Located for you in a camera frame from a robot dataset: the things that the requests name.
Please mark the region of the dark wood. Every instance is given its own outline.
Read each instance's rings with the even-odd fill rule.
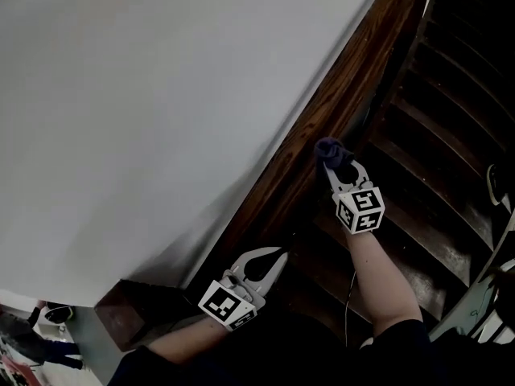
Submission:
[[[512,116],[511,112],[509,111],[510,108],[513,106],[513,102],[510,101],[510,99],[507,96],[500,95],[497,90],[492,90],[490,87],[491,84],[485,83],[481,77],[477,75],[476,72],[473,70],[470,70],[464,66],[462,66],[458,60],[455,60],[453,57],[450,57],[445,52],[438,49],[436,46],[434,46],[431,42],[428,40],[422,41],[423,46],[425,46],[428,50],[431,50],[432,52],[436,53],[443,59],[445,59],[449,64],[452,64],[455,68],[460,70],[464,75],[466,75],[470,80],[472,80],[478,88],[481,90],[484,90],[505,112],[508,116]]]
[[[432,149],[434,154],[438,153],[435,148]],[[436,197],[429,187],[377,147],[369,144],[360,160],[369,168],[372,179],[377,179],[376,185],[380,187],[383,195],[393,201],[416,223],[420,224],[420,227],[429,226],[438,230],[449,241],[452,241],[453,247],[458,253],[469,255],[474,260],[471,262],[471,266],[473,266],[471,276],[474,277],[478,271],[476,266],[480,262],[486,261],[492,254],[492,250],[480,239],[477,233],[474,233],[470,226],[460,219],[445,202]],[[424,159],[421,159],[420,163],[426,165]],[[427,168],[433,170],[433,164],[427,164]],[[452,188],[461,187],[463,191],[460,191],[458,196],[462,196],[463,199],[469,199],[468,196],[471,193],[473,194],[475,186],[471,187],[470,184],[467,185],[463,180],[460,180],[459,178],[462,175],[459,172],[456,179],[448,177],[445,170],[437,169],[433,173],[442,176],[445,181],[449,179]]]
[[[317,194],[314,144],[322,136],[341,136],[351,119],[367,110],[390,57],[402,62],[425,2],[375,0],[188,286],[189,298],[199,299],[212,276],[242,251],[284,244],[305,221],[307,202]],[[389,75],[395,76],[399,64],[389,64]]]
[[[502,150],[470,116],[426,82],[426,75],[406,73],[399,95],[458,139],[481,166],[499,158]]]
[[[454,86],[455,80],[449,78],[441,68],[440,72],[434,72],[435,68],[430,71],[423,68],[417,62],[410,66],[410,72],[413,72],[420,79],[424,79],[434,90],[441,92],[450,102],[463,110],[484,132],[494,141],[503,151],[506,151],[511,141],[510,128],[513,124],[506,118],[499,117],[492,113],[485,113],[484,108],[472,101],[470,96],[465,95],[456,90]]]
[[[376,133],[372,137],[371,143],[406,169],[418,181],[429,187],[438,198],[477,233],[490,250],[493,250],[492,219],[489,214],[484,213],[478,202],[471,196],[460,194],[460,191],[455,188],[451,189],[450,183],[446,179],[443,179],[438,173],[428,170],[417,159],[411,157],[409,153],[380,133]]]
[[[505,53],[513,47],[513,0],[438,0],[437,8],[445,12],[459,13],[468,23],[480,31]]]
[[[457,14],[436,11],[431,21],[439,27],[453,34],[463,44],[467,44],[472,50],[478,53],[485,61],[489,62],[502,76],[510,76],[510,66],[513,60],[501,55],[498,46],[489,42],[484,36],[466,20]]]
[[[386,219],[403,230],[468,287],[472,256],[457,250],[454,239],[444,231],[434,228],[425,220],[418,219],[413,213],[404,211],[386,195],[383,196],[383,200],[386,206]]]
[[[449,147],[457,156],[459,156],[480,178],[483,178],[486,173],[486,167],[478,161],[476,156],[459,140],[455,135],[449,132],[445,127],[437,124],[433,119],[410,105],[402,98],[395,98],[392,101],[399,110],[411,117],[428,132],[431,132],[442,143]]]
[[[347,239],[342,223],[336,218],[336,205],[330,199],[324,199],[320,209],[313,218],[313,224],[330,236],[342,248],[347,248]]]
[[[268,298],[279,307],[316,318],[345,342],[345,306],[291,265],[286,265]],[[373,336],[372,325],[350,309],[347,324],[351,329],[348,331],[348,346],[353,349]]]
[[[302,236],[294,240],[289,262],[335,299],[346,303],[354,266],[345,247],[334,245],[319,234],[315,234],[309,240]],[[357,281],[354,281],[349,307],[370,322]]]
[[[465,42],[433,22],[427,24],[426,41],[431,47],[452,60],[478,85],[497,99],[506,110],[513,108],[510,92],[512,82],[505,79],[480,53],[471,49]]]
[[[428,170],[441,174],[445,180],[452,183],[453,187],[460,187],[461,190],[470,191],[472,185],[482,185],[483,180],[477,173],[456,153],[449,150],[445,142],[435,136],[430,130],[420,125],[416,120],[408,116],[393,105],[390,105],[388,113],[385,115],[383,124],[378,128],[382,136],[390,139],[403,150],[408,150],[410,155],[418,160]],[[384,165],[383,170],[392,170],[395,165]],[[381,175],[381,183],[388,178]],[[402,176],[402,179],[409,180],[410,176]],[[484,202],[483,196],[477,199]]]
[[[95,312],[121,351],[156,339],[199,313],[180,289],[124,280],[97,303]]]
[[[491,68],[496,74],[499,75],[499,77],[503,76],[503,72],[501,70],[499,70],[499,68],[497,68],[496,64],[494,64],[486,56],[484,56],[480,50],[475,49],[473,44],[468,43],[466,40],[461,39],[458,35],[456,35],[455,31],[449,30],[444,25],[440,24],[440,22],[438,22],[437,20],[434,20],[434,19],[427,22],[427,25],[428,25],[428,29],[426,30],[426,33],[428,31],[436,31],[436,34],[437,34],[436,36],[426,34],[426,37],[429,40],[432,40],[434,37],[436,37],[436,39],[438,39],[438,38],[441,39],[443,36],[447,35],[444,37],[447,40],[446,42],[444,42],[442,40],[440,40],[439,42],[443,43],[443,44],[451,43],[451,45],[454,48],[453,52],[460,51],[463,49],[465,51],[468,51],[469,56],[484,63],[484,66]]]

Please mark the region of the wire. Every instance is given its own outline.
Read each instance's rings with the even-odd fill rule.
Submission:
[[[356,270],[352,275],[351,285],[348,288],[347,300],[345,301],[345,347],[347,347],[347,310],[348,302],[351,300],[352,287],[354,286],[354,279],[356,279]]]

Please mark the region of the human arm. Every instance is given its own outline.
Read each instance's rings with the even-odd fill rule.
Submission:
[[[215,319],[204,318],[164,335],[152,342],[148,349],[172,363],[183,364],[215,347],[228,333]]]
[[[37,304],[35,305],[34,310],[32,311],[31,316],[27,319],[31,327],[34,327],[35,324],[38,322],[39,314],[41,313],[41,309],[43,309],[47,303],[44,300],[38,300]]]
[[[376,237],[371,232],[347,233],[347,243],[360,292],[372,319],[374,336],[406,320],[422,322],[417,298],[410,284]]]

